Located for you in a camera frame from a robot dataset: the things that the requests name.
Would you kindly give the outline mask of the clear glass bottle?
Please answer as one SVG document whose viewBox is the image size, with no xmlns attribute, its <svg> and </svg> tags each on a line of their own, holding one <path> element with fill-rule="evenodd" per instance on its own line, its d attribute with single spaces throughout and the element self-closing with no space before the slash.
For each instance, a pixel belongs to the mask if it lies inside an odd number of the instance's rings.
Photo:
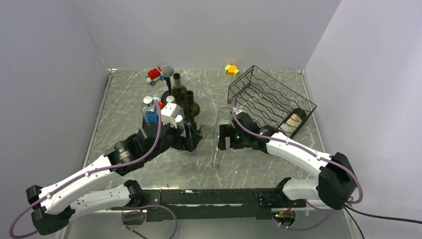
<svg viewBox="0 0 422 239">
<path fill-rule="evenodd" d="M 213 128 L 213 157 L 211 166 L 218 169 L 223 159 L 223 153 L 229 147 L 229 143 L 226 139 L 229 137 L 226 134 L 228 126 L 232 126 L 231 108 L 222 107 L 215 118 L 215 124 Z"/>
</svg>

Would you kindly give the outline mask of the dark wine bottle black neck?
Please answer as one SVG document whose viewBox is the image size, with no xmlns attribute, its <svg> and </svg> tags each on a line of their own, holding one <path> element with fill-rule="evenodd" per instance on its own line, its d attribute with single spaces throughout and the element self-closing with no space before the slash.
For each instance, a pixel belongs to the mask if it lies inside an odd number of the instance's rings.
<svg viewBox="0 0 422 239">
<path fill-rule="evenodd" d="M 187 91 L 187 103 L 185 116 L 191 123 L 193 130 L 197 133 L 201 133 L 201 109 L 199 104 L 194 100 L 194 93 L 192 90 Z"/>
</svg>

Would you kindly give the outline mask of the dark green wine bottle front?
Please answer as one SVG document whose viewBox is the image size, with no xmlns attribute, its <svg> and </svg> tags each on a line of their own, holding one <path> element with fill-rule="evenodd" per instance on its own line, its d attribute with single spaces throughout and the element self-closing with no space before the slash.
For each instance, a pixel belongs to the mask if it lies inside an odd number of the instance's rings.
<svg viewBox="0 0 422 239">
<path fill-rule="evenodd" d="M 291 137 L 293 133 L 299 128 L 303 123 L 307 114 L 304 110 L 300 108 L 295 108 L 289 114 L 289 116 L 283 121 L 279 129 L 287 136 Z"/>
</svg>

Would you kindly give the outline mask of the clear round bottle front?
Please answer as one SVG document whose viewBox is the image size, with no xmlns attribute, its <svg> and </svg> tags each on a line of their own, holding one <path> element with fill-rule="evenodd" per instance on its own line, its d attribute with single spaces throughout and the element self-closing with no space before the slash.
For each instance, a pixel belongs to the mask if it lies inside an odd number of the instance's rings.
<svg viewBox="0 0 422 239">
<path fill-rule="evenodd" d="M 175 122 L 176 122 L 178 131 L 183 132 L 185 130 L 183 116 L 182 115 L 177 115 L 176 118 L 175 118 Z"/>
</svg>

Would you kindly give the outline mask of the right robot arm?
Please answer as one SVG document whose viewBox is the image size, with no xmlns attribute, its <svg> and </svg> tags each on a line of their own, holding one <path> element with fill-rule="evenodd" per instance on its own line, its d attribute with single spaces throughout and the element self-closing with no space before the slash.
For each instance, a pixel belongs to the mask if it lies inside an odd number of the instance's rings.
<svg viewBox="0 0 422 239">
<path fill-rule="evenodd" d="M 217 121 L 215 137 L 216 150 L 251 148 L 285 159 L 313 176 L 283 179 L 274 197 L 281 207 L 295 200 L 320 200 L 327 207 L 340 210 L 345 204 L 352 204 L 352 193 L 361 189 L 344 154 L 330 155 L 307 147 L 273 126 L 259 126 L 244 111 Z"/>
</svg>

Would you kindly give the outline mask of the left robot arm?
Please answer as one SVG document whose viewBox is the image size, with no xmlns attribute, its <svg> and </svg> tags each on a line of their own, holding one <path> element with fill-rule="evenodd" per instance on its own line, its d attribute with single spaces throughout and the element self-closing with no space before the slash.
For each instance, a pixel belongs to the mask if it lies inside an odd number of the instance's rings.
<svg viewBox="0 0 422 239">
<path fill-rule="evenodd" d="M 138 133 L 117 142 L 86 168 L 48 187 L 33 185 L 26 190 L 32 205 L 31 218 L 40 235 L 55 233 L 72 220 L 105 208 L 137 209 L 145 196 L 137 181 L 128 180 L 110 190 L 92 189 L 142 168 L 169 148 L 192 152 L 202 136 L 190 123 L 174 128 L 170 123 L 145 124 Z"/>
</svg>

